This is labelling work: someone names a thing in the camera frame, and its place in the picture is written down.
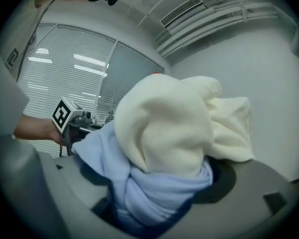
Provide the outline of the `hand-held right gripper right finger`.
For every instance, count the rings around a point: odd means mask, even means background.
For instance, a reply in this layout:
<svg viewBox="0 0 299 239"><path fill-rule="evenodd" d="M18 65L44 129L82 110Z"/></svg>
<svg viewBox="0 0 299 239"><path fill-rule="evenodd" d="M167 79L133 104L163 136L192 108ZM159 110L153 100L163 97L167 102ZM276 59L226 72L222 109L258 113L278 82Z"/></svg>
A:
<svg viewBox="0 0 299 239"><path fill-rule="evenodd" d="M236 184L236 172L230 164L215 158L209 158L209 164L213 172L213 183L195 194L194 204L217 203L228 195Z"/></svg>

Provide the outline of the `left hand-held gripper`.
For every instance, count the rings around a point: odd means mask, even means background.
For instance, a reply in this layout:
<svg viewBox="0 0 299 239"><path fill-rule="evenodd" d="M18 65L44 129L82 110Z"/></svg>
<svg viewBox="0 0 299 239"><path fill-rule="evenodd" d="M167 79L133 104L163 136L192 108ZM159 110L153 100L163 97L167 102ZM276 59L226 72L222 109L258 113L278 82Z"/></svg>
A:
<svg viewBox="0 0 299 239"><path fill-rule="evenodd" d="M61 97L52 115L52 121L61 134L67 155L71 156L74 154L72 145L79 140L79 128L90 125L92 123L92 115L73 99Z"/></svg>

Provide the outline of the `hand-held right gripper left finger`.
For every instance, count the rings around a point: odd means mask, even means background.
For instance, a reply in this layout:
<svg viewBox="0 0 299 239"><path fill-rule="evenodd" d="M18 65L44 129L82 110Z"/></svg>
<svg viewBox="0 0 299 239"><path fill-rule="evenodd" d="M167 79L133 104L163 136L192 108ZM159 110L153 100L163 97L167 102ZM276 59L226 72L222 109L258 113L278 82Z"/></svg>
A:
<svg viewBox="0 0 299 239"><path fill-rule="evenodd" d="M104 176L95 172L90 166L86 163L83 163L80 166L80 173L81 175L88 180L90 183L96 186L110 186L111 181Z"/></svg>

